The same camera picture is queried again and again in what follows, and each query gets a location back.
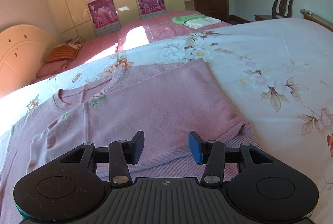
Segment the wooden bed frame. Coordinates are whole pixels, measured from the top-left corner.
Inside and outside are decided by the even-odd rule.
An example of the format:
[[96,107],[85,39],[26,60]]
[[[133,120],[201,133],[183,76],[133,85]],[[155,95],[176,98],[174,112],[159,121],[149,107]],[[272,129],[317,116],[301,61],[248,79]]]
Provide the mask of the wooden bed frame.
[[0,33],[0,98],[29,85],[55,38],[33,25],[15,25]]

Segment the pink pillow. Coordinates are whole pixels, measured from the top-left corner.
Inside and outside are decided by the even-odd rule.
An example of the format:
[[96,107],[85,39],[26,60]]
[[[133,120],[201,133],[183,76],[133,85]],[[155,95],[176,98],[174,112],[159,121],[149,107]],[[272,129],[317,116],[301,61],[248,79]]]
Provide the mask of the pink pillow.
[[55,75],[65,71],[70,60],[59,60],[49,63],[44,63],[36,73],[36,78],[43,78],[50,75]]

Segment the circular pad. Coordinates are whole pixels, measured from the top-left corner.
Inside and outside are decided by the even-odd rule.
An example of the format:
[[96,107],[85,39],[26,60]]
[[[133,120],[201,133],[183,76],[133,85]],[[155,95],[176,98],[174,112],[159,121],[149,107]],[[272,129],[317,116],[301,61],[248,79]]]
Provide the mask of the circular pad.
[[257,182],[258,192],[266,198],[281,200],[289,198],[295,192],[292,182],[279,177],[268,177]]
[[252,164],[229,183],[227,195],[243,214],[259,222],[292,222],[318,202],[314,182],[286,164]]
[[74,192],[76,183],[67,177],[46,178],[37,185],[37,191],[45,198],[59,199]]

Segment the flower print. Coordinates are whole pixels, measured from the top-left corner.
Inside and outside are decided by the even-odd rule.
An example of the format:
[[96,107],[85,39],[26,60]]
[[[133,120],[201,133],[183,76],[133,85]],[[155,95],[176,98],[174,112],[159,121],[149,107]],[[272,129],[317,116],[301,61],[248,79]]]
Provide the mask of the flower print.
[[38,106],[38,96],[39,94],[28,105],[26,105],[28,108],[27,114]]
[[216,38],[216,37],[221,36],[221,35],[223,35],[223,34],[218,33],[218,32],[214,32],[214,31],[204,31],[204,32],[201,33],[200,38],[204,40],[209,36],[212,36],[212,37]]
[[57,77],[57,75],[50,77],[45,83],[48,83],[52,79],[54,79],[55,83],[57,83],[56,77]]
[[281,63],[284,69],[282,70],[285,73],[292,73],[292,72],[304,72],[309,71],[309,64],[308,63],[296,63],[293,60],[289,60],[289,63]]
[[254,84],[253,84],[253,87],[254,88],[263,88],[264,90],[268,90],[268,87],[267,87],[267,83],[269,81],[269,78],[267,76],[264,76],[264,75],[252,75],[251,76],[251,79],[254,80]]
[[132,66],[133,64],[134,64],[134,62],[127,62],[127,59],[122,59],[122,60],[117,61],[117,62],[113,63],[112,65],[104,68],[104,71],[99,73],[98,76],[99,77],[108,76],[114,72],[116,67],[128,68],[128,67]]
[[247,70],[247,71],[243,71],[243,73],[247,74],[247,75],[255,75],[255,74],[259,74],[262,75],[261,73],[262,70],[256,70],[256,71],[252,71],[252,70]]
[[329,146],[331,146],[330,152],[331,152],[331,157],[333,157],[333,135],[332,136],[330,136],[330,135],[327,136],[327,144]]
[[251,59],[249,59],[249,55],[240,55],[238,57],[238,60],[242,60],[242,59],[251,60]]
[[261,100],[270,99],[271,105],[277,113],[281,108],[281,101],[285,101],[287,103],[289,103],[289,101],[286,96],[277,93],[274,87],[268,87],[268,88],[269,88],[268,92],[261,93]]
[[320,192],[322,192],[323,194],[327,194],[329,191],[333,190],[332,189],[333,183],[328,182],[325,177],[324,177],[324,183],[325,185],[320,187]]
[[93,83],[97,81],[97,77],[86,79],[86,84]]
[[74,78],[72,79],[72,82],[75,83],[76,81],[78,81],[79,78],[81,77],[81,75],[82,75],[82,73],[78,73],[76,76],[74,76]]
[[299,101],[300,98],[299,91],[309,90],[309,88],[303,85],[294,84],[294,79],[292,77],[287,80],[286,86],[291,88],[290,94],[295,98],[296,101]]
[[114,53],[113,55],[109,56],[109,59],[117,59],[117,61],[126,59],[127,55],[126,55],[126,51],[120,51],[117,53]]
[[193,55],[195,55],[196,59],[204,59],[205,61],[213,59],[213,57],[210,55],[210,51],[204,50],[201,47],[199,47],[197,50],[195,50],[193,52]]
[[252,68],[254,68],[254,67],[256,66],[256,64],[257,64],[257,63],[255,63],[253,60],[246,60],[246,61],[245,61],[245,65],[246,65],[247,67],[252,67]]
[[222,47],[216,48],[216,49],[215,49],[215,52],[216,52],[216,53],[225,53],[225,54],[229,54],[229,55],[234,55],[234,54],[236,54],[234,51],[229,50],[229,49],[225,49],[225,48],[222,48]]
[[127,62],[127,59],[122,59],[122,60],[118,61],[114,66],[128,68],[128,67],[131,67],[133,64],[134,64],[134,62]]
[[329,114],[328,108],[321,110],[320,119],[318,119],[319,128],[325,135],[329,136],[333,132],[333,114]]
[[276,79],[273,82],[275,91],[279,94],[287,95],[290,92],[290,89],[286,86],[286,81],[281,79]]
[[195,58],[192,52],[194,52],[192,47],[169,46],[163,49],[161,57],[170,62],[184,62]]

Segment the folded towel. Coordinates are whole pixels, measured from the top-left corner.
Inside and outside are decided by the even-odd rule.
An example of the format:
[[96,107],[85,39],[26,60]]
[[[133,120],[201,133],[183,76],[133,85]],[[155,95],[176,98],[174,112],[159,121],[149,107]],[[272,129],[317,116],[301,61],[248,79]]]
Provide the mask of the folded towel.
[[215,19],[213,17],[205,17],[205,18],[198,18],[189,20],[186,22],[185,25],[189,26],[192,29],[200,29],[208,25],[214,25],[221,23],[221,20]]
[[184,15],[172,18],[172,22],[176,25],[184,25],[187,21],[192,19],[204,18],[206,15],[203,14],[191,14],[191,15]]

